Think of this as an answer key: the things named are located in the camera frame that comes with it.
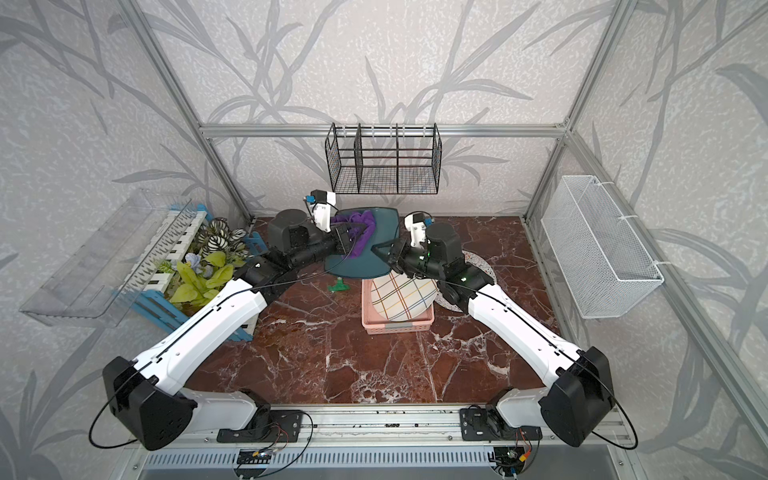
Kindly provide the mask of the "purple microfiber cloth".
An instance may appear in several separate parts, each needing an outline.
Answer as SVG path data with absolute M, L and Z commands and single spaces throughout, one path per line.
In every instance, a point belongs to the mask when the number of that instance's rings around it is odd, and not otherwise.
M 347 229 L 351 250 L 345 253 L 345 257 L 349 259 L 362 255 L 376 230 L 376 219 L 370 209 L 338 213 L 331 218 L 331 224 L 341 225 Z

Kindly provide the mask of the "dark teal square plate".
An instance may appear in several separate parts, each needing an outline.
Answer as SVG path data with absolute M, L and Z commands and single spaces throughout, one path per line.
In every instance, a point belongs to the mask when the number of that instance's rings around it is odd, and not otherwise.
M 388 207 L 361 207 L 344 209 L 338 213 L 356 210 L 373 211 L 376 219 L 376 230 L 362 255 L 355 259 L 346 259 L 341 255 L 331 255 L 325 259 L 324 269 L 331 275 L 351 279 L 373 279 L 384 276 L 390 271 L 388 264 L 377 258 L 371 251 L 371 246 L 381 242 L 391 241 L 400 233 L 399 214 L 396 209 Z

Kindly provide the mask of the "white plaid striped plate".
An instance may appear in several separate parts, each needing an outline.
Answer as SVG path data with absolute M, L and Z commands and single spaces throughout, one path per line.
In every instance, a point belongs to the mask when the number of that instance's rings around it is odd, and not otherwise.
M 404 323 L 431 318 L 438 289 L 432 279 L 389 272 L 365 280 L 362 293 L 366 306 L 376 314 L 376 321 Z

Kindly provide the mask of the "colourful squiggle round plate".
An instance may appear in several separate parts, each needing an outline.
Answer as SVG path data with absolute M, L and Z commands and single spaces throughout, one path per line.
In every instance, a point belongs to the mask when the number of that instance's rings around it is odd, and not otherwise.
M 497 276 L 491 265 L 482 257 L 480 257 L 478 254 L 464 250 L 463 251 L 465 262 L 469 265 L 475 266 L 478 269 L 482 270 L 485 274 L 490 276 L 494 282 L 497 282 Z M 435 298 L 435 303 L 442 307 L 443 309 L 446 309 L 451 312 L 458 312 L 461 313 L 462 310 L 451 303 L 449 303 L 445 297 L 438 293 L 437 297 Z

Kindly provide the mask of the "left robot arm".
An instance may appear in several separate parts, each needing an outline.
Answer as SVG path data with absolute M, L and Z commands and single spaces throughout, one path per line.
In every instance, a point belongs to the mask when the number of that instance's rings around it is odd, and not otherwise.
M 365 245 L 365 224 L 318 226 L 305 212 L 280 212 L 268 225 L 269 250 L 248 260 L 214 298 L 166 338 L 127 360 L 116 357 L 102 377 L 105 409 L 149 451 L 205 430 L 264 427 L 268 407 L 254 393 L 204 393 L 185 384 L 245 321 L 256 317 L 329 256 L 348 259 Z

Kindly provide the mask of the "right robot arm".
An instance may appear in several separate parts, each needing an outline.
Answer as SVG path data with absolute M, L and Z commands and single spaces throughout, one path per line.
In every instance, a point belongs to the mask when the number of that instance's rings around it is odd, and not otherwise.
M 565 444 L 578 447 L 616 406 L 605 354 L 595 347 L 583 350 L 553 333 L 490 275 L 467 263 L 451 225 L 427 226 L 418 245 L 393 238 L 371 250 L 398 274 L 434 280 L 447 301 L 492 330 L 536 373 L 542 388 L 512 389 L 496 402 L 507 426 L 546 426 Z

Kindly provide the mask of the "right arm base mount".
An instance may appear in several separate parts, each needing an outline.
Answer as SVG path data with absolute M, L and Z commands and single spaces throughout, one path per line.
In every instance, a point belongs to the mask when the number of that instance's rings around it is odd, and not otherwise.
M 459 410 L 461 437 L 464 441 L 540 441 L 537 426 L 511 427 L 494 407 L 470 405 Z

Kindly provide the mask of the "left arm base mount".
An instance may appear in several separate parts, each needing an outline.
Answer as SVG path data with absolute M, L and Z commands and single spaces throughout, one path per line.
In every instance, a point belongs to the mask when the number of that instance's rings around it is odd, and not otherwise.
M 220 429 L 218 443 L 296 443 L 301 432 L 304 412 L 301 410 L 258 411 L 240 430 Z

